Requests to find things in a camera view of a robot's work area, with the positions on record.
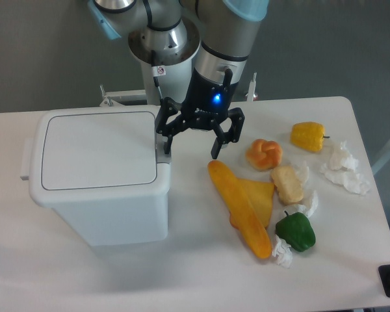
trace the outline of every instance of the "blue led light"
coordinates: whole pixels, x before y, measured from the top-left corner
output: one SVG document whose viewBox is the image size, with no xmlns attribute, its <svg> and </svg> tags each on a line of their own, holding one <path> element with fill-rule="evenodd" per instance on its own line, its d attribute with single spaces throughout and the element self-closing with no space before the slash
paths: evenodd
<svg viewBox="0 0 390 312">
<path fill-rule="evenodd" d="M 221 104 L 221 94 L 217 93 L 213 97 L 213 103 L 214 104 Z"/>
</svg>

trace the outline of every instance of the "green bell pepper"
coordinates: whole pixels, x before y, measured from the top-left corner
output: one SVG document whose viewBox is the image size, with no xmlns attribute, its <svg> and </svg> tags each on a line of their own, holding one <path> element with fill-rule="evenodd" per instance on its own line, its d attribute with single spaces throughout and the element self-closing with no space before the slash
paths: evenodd
<svg viewBox="0 0 390 312">
<path fill-rule="evenodd" d="M 311 223 L 303 213 L 289 215 L 276 224 L 276 234 L 284 239 L 293 249 L 304 252 L 315 245 L 316 238 Z"/>
</svg>

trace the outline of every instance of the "warning sticker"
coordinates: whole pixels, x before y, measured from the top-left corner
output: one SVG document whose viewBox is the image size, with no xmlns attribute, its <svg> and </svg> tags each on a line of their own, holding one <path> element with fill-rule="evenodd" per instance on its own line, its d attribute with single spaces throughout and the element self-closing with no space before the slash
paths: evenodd
<svg viewBox="0 0 390 312">
<path fill-rule="evenodd" d="M 165 76 L 166 68 L 164 66 L 154 66 L 151 68 L 154 77 Z"/>
</svg>

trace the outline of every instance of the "crumpled white paper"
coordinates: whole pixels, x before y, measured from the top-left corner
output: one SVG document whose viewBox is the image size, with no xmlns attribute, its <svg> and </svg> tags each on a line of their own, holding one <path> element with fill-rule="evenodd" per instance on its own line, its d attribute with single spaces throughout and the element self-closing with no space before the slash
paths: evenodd
<svg viewBox="0 0 390 312">
<path fill-rule="evenodd" d="M 286 216 L 285 215 L 285 211 L 286 211 L 290 215 L 297 212 L 303 213 L 309 218 L 317 210 L 318 205 L 319 205 L 318 193 L 314 190 L 311 193 L 311 195 L 304 198 L 301 201 L 301 203 L 296 203 L 294 205 L 286 206 L 281 212 L 283 214 L 281 217 L 284 218 Z"/>
<path fill-rule="evenodd" d="M 370 190 L 370 183 L 357 173 L 358 160 L 345 147 L 346 141 L 334 142 L 330 161 L 323 164 L 319 171 L 332 183 L 342 185 L 347 191 L 365 195 Z"/>
<path fill-rule="evenodd" d="M 357 171 L 359 161 L 351 155 L 345 145 L 346 141 L 333 143 L 333 152 L 328 163 L 328 168 L 330 170 L 340 170 L 345 168 L 353 172 Z"/>
<path fill-rule="evenodd" d="M 307 166 L 306 162 L 304 161 L 300 166 L 293 166 L 293 168 L 298 180 L 300 181 L 300 184 L 305 185 L 309 179 L 309 167 Z"/>
<path fill-rule="evenodd" d="M 370 190 L 370 183 L 356 172 L 330 170 L 326 164 L 323 164 L 319 171 L 332 183 L 342 185 L 350 193 L 366 195 Z"/>
<path fill-rule="evenodd" d="M 276 263 L 283 268 L 290 268 L 292 264 L 293 254 L 291 252 L 291 245 L 286 243 L 286 240 L 281 239 L 277 235 L 276 245 L 273 248 L 272 255 L 276 257 Z"/>
</svg>

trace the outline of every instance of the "toy food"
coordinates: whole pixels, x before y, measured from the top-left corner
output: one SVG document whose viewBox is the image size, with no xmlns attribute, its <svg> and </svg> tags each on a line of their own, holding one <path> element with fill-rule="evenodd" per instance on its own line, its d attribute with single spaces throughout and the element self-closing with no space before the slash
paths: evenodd
<svg viewBox="0 0 390 312">
<path fill-rule="evenodd" d="M 276 223 L 276 235 L 298 252 L 304 252 L 316 242 L 311 223 L 303 213 L 286 213 L 286 217 Z"/>
<path fill-rule="evenodd" d="M 261 224 L 267 228 L 270 217 L 272 216 L 274 184 L 247 179 L 239 179 L 239 181 L 246 191 Z M 229 216 L 229 223 L 238 229 L 232 214 Z"/>
<path fill-rule="evenodd" d="M 272 243 L 241 182 L 220 161 L 211 161 L 208 172 L 247 245 L 258 258 L 269 257 L 272 254 Z"/>
<path fill-rule="evenodd" d="M 259 138 L 247 149 L 245 156 L 250 165 L 262 171 L 278 166 L 282 154 L 283 151 L 277 142 Z"/>
<path fill-rule="evenodd" d="M 292 127 L 291 143 L 307 151 L 320 151 L 324 143 L 325 127 L 317 122 L 296 123 Z"/>
<path fill-rule="evenodd" d="M 270 176 L 279 192 L 279 198 L 285 205 L 298 203 L 304 197 L 302 184 L 292 166 L 277 166 Z"/>
</svg>

